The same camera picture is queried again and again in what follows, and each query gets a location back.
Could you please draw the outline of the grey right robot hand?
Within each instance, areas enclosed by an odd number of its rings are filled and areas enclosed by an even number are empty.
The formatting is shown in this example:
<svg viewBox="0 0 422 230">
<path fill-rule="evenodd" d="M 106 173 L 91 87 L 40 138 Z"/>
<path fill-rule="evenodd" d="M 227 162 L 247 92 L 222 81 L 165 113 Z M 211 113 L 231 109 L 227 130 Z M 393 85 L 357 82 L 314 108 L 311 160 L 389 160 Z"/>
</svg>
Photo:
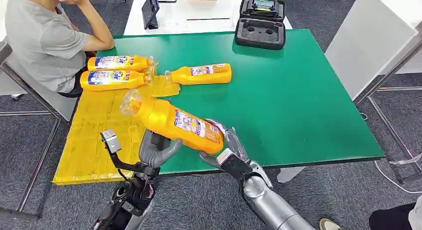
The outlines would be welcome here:
<svg viewBox="0 0 422 230">
<path fill-rule="evenodd" d="M 226 128 L 222 123 L 212 119 L 205 118 L 205 121 L 215 125 L 223 134 L 226 146 L 243 162 L 249 164 L 250 158 L 248 157 L 246 150 L 239 140 L 234 127 Z M 203 151 L 198 151 L 198 155 L 204 163 L 220 169 L 220 164 L 217 161 L 216 157 L 206 154 Z"/>
</svg>

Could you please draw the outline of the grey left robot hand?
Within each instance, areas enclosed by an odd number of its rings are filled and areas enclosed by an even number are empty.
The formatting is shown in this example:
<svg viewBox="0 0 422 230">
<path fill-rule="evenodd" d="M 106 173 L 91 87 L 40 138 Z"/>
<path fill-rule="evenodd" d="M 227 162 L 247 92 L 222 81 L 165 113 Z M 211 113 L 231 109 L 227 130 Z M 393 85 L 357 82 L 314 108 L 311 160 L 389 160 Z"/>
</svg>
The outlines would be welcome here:
<svg viewBox="0 0 422 230">
<path fill-rule="evenodd" d="M 181 146 L 181 139 L 171 140 L 147 129 L 142 137 L 139 159 L 145 165 L 158 168 L 173 157 Z"/>
</svg>

